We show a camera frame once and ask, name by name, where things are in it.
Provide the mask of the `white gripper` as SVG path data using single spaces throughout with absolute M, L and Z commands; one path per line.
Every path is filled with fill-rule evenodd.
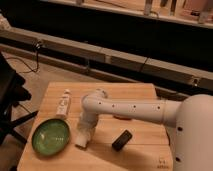
M 90 125 L 78 124 L 77 125 L 77 140 L 90 141 L 95 133 L 96 128 Z

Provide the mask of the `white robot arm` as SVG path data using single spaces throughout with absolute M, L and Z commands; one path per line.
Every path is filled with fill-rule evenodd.
M 110 99 L 96 89 L 81 100 L 75 144 L 86 148 L 100 114 L 163 124 L 176 129 L 173 171 L 213 171 L 213 96 L 183 101 Z

